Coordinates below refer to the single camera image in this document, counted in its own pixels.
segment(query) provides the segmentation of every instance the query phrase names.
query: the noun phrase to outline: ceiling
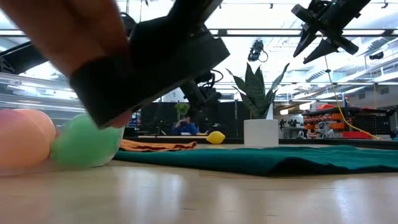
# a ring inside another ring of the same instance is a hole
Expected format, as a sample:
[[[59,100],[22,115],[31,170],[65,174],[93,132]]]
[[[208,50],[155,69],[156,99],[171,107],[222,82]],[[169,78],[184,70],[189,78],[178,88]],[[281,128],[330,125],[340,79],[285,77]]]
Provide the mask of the ceiling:
[[[224,0],[221,9],[217,9],[211,15],[206,22],[206,26],[210,29],[299,29],[302,22],[290,10],[297,3],[307,7],[309,2],[310,0]],[[387,2],[389,6],[382,9],[383,0],[372,0],[362,10],[362,15],[358,19],[354,19],[346,28],[395,29],[398,27],[398,20],[396,19],[398,18],[398,0],[387,0]],[[147,6],[145,1],[141,0],[118,0],[117,4],[121,11],[127,11],[136,21],[146,21],[165,16],[173,1],[149,1]],[[0,13],[0,29],[15,28],[7,17]],[[223,37],[223,41],[231,55],[216,67],[217,70],[224,73],[224,79],[216,85],[222,93],[236,92],[232,88],[234,85],[233,79],[227,75],[225,68],[231,70],[235,75],[243,77],[249,49],[256,39],[256,37]],[[330,86],[327,85],[329,82],[328,76],[322,72],[326,69],[325,58],[319,58],[306,65],[302,63],[303,58],[317,46],[321,38],[317,38],[312,45],[296,58],[293,58],[292,55],[300,38],[264,37],[261,40],[269,58],[266,63],[252,63],[252,68],[256,69],[261,66],[264,81],[272,82],[281,73],[285,64],[290,63],[284,82],[300,82],[294,85],[286,84],[279,91],[281,99],[286,97],[289,100],[295,98],[295,95],[306,92],[311,93],[315,90],[318,91],[317,95],[330,91],[328,88]],[[359,46],[358,54],[350,55],[340,50],[339,53],[327,56],[328,66],[334,71],[331,74],[334,82],[371,82],[375,78],[382,81],[393,81],[395,79],[395,64],[398,61],[395,53],[398,50],[398,41],[396,39],[357,37],[351,40]],[[0,50],[8,49],[26,41],[28,39],[23,37],[0,38]],[[385,57],[381,60],[370,61],[367,56],[380,51],[380,47],[384,51]],[[57,70],[51,64],[45,63],[27,71],[23,75],[52,79],[54,78],[54,73],[57,73]],[[385,75],[388,74],[390,75],[389,79],[380,78],[383,75],[387,77]],[[359,86],[343,85],[338,88],[345,90],[347,87],[350,90]]]

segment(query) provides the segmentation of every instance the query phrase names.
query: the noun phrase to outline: orange ball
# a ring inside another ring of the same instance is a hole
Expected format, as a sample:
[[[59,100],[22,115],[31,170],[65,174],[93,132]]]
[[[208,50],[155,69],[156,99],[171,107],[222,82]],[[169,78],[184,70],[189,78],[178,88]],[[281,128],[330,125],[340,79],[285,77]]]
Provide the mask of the orange ball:
[[[47,114],[35,109],[15,109],[18,113],[28,116],[43,132],[49,145],[55,140],[55,126]]]
[[[44,133],[28,116],[0,110],[0,170],[39,165],[49,157]]]

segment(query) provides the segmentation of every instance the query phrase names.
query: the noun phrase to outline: orange cloth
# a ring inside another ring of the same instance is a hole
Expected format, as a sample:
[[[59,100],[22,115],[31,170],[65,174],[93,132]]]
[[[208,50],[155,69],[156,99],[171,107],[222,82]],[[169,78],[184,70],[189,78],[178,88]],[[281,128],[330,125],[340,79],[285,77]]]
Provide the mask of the orange cloth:
[[[122,140],[120,148],[130,152],[164,152],[164,151],[180,151],[191,150],[197,146],[196,142],[188,144],[158,144],[158,143],[145,143],[135,142],[130,140]]]

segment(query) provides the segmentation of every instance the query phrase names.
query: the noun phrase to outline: white planter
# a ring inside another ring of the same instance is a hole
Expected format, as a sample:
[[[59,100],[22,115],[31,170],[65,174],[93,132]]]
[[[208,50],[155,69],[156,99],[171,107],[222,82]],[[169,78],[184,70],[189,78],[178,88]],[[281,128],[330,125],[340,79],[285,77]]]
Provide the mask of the white planter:
[[[276,119],[244,121],[244,146],[276,147],[279,145],[279,125]]]

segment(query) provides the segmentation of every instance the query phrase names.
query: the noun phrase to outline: wooden table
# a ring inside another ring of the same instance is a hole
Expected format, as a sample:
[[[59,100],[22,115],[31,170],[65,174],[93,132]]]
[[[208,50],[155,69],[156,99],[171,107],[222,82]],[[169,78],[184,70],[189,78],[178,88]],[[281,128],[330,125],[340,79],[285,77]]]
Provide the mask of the wooden table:
[[[264,178],[111,161],[0,180],[5,224],[398,223],[397,174]]]

